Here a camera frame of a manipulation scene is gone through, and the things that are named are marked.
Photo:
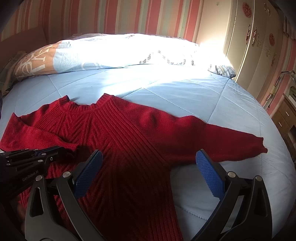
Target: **stitched seam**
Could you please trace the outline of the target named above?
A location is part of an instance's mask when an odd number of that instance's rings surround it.
[[[281,171],[279,171],[278,169],[276,169],[273,165],[271,165],[270,163],[268,163],[266,160],[262,159],[263,162],[267,163],[268,165],[270,165],[273,169],[277,170],[280,174],[282,174],[291,184],[292,186],[294,186],[294,184],[290,181],[290,179]]]
[[[194,84],[197,84],[197,85],[201,85],[201,86],[203,86],[203,87],[205,87],[205,88],[207,88],[207,89],[209,89],[209,90],[211,90],[211,91],[214,91],[214,92],[216,92],[218,95],[220,95],[220,93],[218,93],[217,91],[215,91],[215,90],[212,90],[211,88],[209,88],[209,87],[207,87],[207,86],[205,86],[205,85],[202,85],[202,84],[200,84],[200,83],[196,83],[196,82],[193,82]]]
[[[54,85],[54,83],[52,82],[52,79],[48,76],[49,80],[51,81],[52,85],[56,88],[56,86]]]
[[[158,96],[158,97],[160,97],[160,98],[162,98],[162,99],[166,100],[167,102],[169,102],[169,103],[171,103],[171,104],[175,105],[176,107],[179,107],[180,109],[182,109],[182,110],[185,110],[185,109],[183,109],[182,107],[180,107],[180,106],[177,106],[177,105],[176,105],[176,104],[174,104],[173,102],[170,102],[169,100],[167,100],[167,99],[165,99],[165,98],[163,98],[163,97],[161,97],[161,96],[159,96],[159,95],[157,95],[157,94],[153,93],[152,91],[150,91],[150,90],[148,90],[148,89],[145,89],[145,90],[147,90],[147,91],[151,92],[152,94],[154,94],[154,95],[156,95],[156,96]],[[190,111],[188,111],[188,110],[185,110],[185,111],[187,111],[188,113],[190,113],[190,114],[192,114],[193,116],[197,117],[195,114],[191,113]]]
[[[30,76],[29,78],[27,78],[27,79],[32,79],[32,78],[34,78],[34,77],[38,77],[38,76]],[[30,86],[30,88],[29,89],[32,89],[34,86],[36,86],[36,85],[38,85],[38,84],[40,84],[41,82],[43,82],[43,81],[45,81],[46,79],[44,79],[44,80],[42,80],[42,81],[40,81],[40,82],[38,82],[37,84],[34,84],[34,85],[32,85],[32,86]]]
[[[51,94],[53,94],[54,92],[50,93],[49,95],[45,96],[43,99],[41,100],[44,100],[46,97],[50,96]],[[31,109],[33,106],[37,105],[41,100],[39,100],[38,102],[36,102],[34,105],[32,105],[29,109]]]
[[[180,168],[181,168],[181,166],[176,166],[176,167],[174,167],[174,169],[177,169],[176,171],[175,171],[175,174],[174,175],[170,175],[170,178],[171,178],[171,180],[177,175],[177,172],[180,170]]]
[[[20,93],[20,88],[18,89],[18,91],[17,91],[17,99],[18,99],[18,94]],[[15,102],[15,111],[16,111],[16,109],[17,109],[17,101]]]
[[[125,69],[126,67],[129,67],[129,66],[136,66],[136,65],[149,65],[150,63],[145,63],[145,64],[128,64],[128,65],[125,65],[125,66],[118,66],[118,67],[108,67],[108,68],[102,68],[102,69]]]
[[[73,82],[71,82],[71,83],[69,83],[69,84],[66,84],[65,86],[59,88],[59,90],[62,89],[62,88],[64,88],[64,87],[66,87],[67,85],[70,85],[70,84],[72,84],[72,83],[75,83],[76,81],[83,80],[83,79],[85,79],[85,78],[91,77],[91,76],[96,75],[96,74],[100,74],[100,73],[102,73],[102,72],[103,72],[103,71],[100,70],[99,73],[91,74],[91,75],[89,75],[89,76],[86,76],[86,77],[83,77],[83,78],[81,78],[81,79],[75,80],[75,81],[73,81]]]
[[[196,216],[196,217],[198,217],[198,218],[200,218],[200,219],[202,219],[202,220],[207,221],[207,219],[202,218],[202,217],[196,215],[195,213],[192,213],[192,212],[186,210],[185,208],[183,208],[183,207],[181,207],[181,206],[179,206],[179,205],[177,205],[177,204],[175,204],[175,206],[178,207],[178,208],[180,208],[180,209],[182,209],[182,210],[185,211],[185,212],[188,212],[188,213],[192,214],[193,216]]]
[[[214,113],[214,111],[215,111],[215,109],[216,109],[216,107],[217,107],[217,105],[218,105],[218,102],[219,102],[219,100],[220,100],[220,98],[221,98],[221,95],[222,95],[222,93],[223,93],[223,91],[224,91],[224,89],[225,89],[225,87],[226,87],[226,84],[224,85],[224,88],[222,89],[222,92],[221,92],[221,94],[220,94],[220,97],[219,97],[219,99],[218,99],[218,101],[217,101],[217,103],[216,103],[216,105],[215,105],[215,107],[214,107],[214,109],[213,109],[213,111],[212,111],[212,113],[211,113],[209,119],[207,120],[207,123],[209,123],[210,118],[212,117],[212,115],[213,115],[213,113]]]
[[[233,101],[231,101],[230,99],[226,98],[225,96],[222,96],[225,99],[229,100],[230,102],[234,103]],[[244,110],[245,112],[247,112],[244,108],[242,108],[241,106],[239,106],[238,104],[234,103],[235,105],[237,105],[239,108],[241,108],[242,110]],[[247,112],[250,116],[254,117],[255,120],[259,121],[255,116],[253,116],[251,113]]]
[[[216,79],[213,75],[212,75],[212,77],[213,77],[215,80],[217,80],[217,81],[223,83],[221,80]],[[250,97],[250,96],[248,96],[248,95],[246,95],[246,94],[244,94],[244,93],[242,93],[242,92],[236,90],[235,88],[231,87],[230,85],[228,85],[228,86],[229,86],[231,89],[234,89],[235,91],[241,93],[242,95],[244,95],[244,96],[246,96],[246,97],[248,97],[248,98],[250,98],[250,99],[252,99],[252,100],[254,99],[253,97]]]
[[[135,93],[136,91],[141,90],[141,89],[143,89],[143,87],[141,87],[141,88],[139,88],[139,89],[136,89],[136,90],[130,92],[129,94],[127,94],[127,95],[125,95],[125,96],[122,96],[121,98],[127,97],[128,95],[130,95],[130,94],[132,94],[132,93]]]
[[[260,131],[260,137],[261,136],[261,124],[260,124],[260,120],[259,120],[259,111],[258,111],[258,106],[256,105],[256,110],[257,110],[257,114],[258,114],[258,122],[259,122],[259,131]],[[262,176],[262,169],[263,169],[263,164],[262,164],[262,153],[260,154],[261,156],[261,176]]]
[[[139,89],[136,89],[136,90],[134,90],[134,91],[132,91],[132,92],[130,92],[130,93],[128,93],[127,95],[125,95],[125,96],[123,96],[123,97],[121,97],[121,98],[124,98],[124,97],[127,97],[128,95],[130,95],[130,94],[132,94],[132,93],[135,93],[136,91],[138,91],[138,90],[141,90],[141,89],[143,89],[143,87],[141,87],[141,88],[139,88]]]

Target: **quilted bedding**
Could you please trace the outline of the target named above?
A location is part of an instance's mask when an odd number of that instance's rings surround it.
[[[184,39],[146,34],[84,34],[27,54],[15,66],[14,76],[23,79],[134,64],[195,66],[196,71],[208,69],[230,78],[236,75],[231,66],[225,65],[230,65],[225,56],[216,53],[213,58],[206,49]]]
[[[273,235],[279,231],[296,197],[294,164],[266,111],[229,78],[208,71],[197,73],[192,67],[154,64],[32,77],[15,85],[4,98],[0,137],[12,112],[25,115],[64,95],[78,104],[91,104],[103,93],[178,117],[194,115],[207,123],[264,137],[268,153],[221,164],[240,177],[263,177],[271,204]],[[187,241],[203,226],[219,200],[212,196],[195,165],[172,170],[171,184],[179,225]],[[234,222],[238,207],[227,227]]]

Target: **pillow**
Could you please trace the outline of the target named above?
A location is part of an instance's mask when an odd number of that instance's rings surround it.
[[[14,76],[21,80],[42,74],[135,64],[194,66],[198,72],[208,70],[213,63],[217,66],[227,65],[225,56],[222,59],[217,57],[217,54],[209,54],[197,44],[179,38],[145,34],[84,34],[44,46],[26,55],[16,65]],[[213,71],[222,75],[233,72],[222,67]]]
[[[210,64],[208,71],[210,71],[214,74],[222,75],[222,76],[230,78],[230,79],[234,78],[237,75],[234,68],[232,68],[231,66],[228,66],[228,65],[212,65],[212,64]]]
[[[8,63],[0,70],[0,91],[2,96],[5,97],[12,86],[17,82],[16,78],[13,77],[13,70],[17,63],[26,55],[26,52],[19,51],[12,57]]]

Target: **red sweater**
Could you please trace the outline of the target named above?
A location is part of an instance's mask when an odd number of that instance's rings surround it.
[[[194,116],[174,117],[155,108],[104,94],[77,105],[68,96],[21,117],[12,114],[0,148],[59,145],[75,158],[52,163],[48,178],[71,171],[94,149],[104,161],[79,203],[109,240],[182,240],[170,186],[170,170],[195,163],[203,148],[213,161],[238,161],[266,153],[263,138],[206,124]],[[26,207],[29,190],[21,194]],[[59,211],[72,229],[60,198]]]

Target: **wall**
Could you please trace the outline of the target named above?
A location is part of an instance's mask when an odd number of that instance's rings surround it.
[[[196,42],[203,0],[24,0],[4,39],[43,26],[48,43],[77,33],[143,33]]]
[[[271,83],[269,85],[269,88],[264,95],[261,105],[264,106],[266,101],[266,97],[269,95],[272,86],[277,81],[281,71],[290,71],[294,70],[296,71],[296,40],[292,40],[291,38],[287,37],[286,35],[283,35],[283,42],[282,42],[282,48],[281,53],[279,57],[279,62],[276,67],[276,71],[274,73],[274,76],[271,80]],[[281,100],[283,99],[283,93],[288,93],[289,89],[291,87],[291,78],[288,74],[284,75],[281,84],[279,85],[278,91],[270,105],[270,108],[267,108],[266,111],[269,115],[273,115],[277,108],[279,107],[279,104]]]

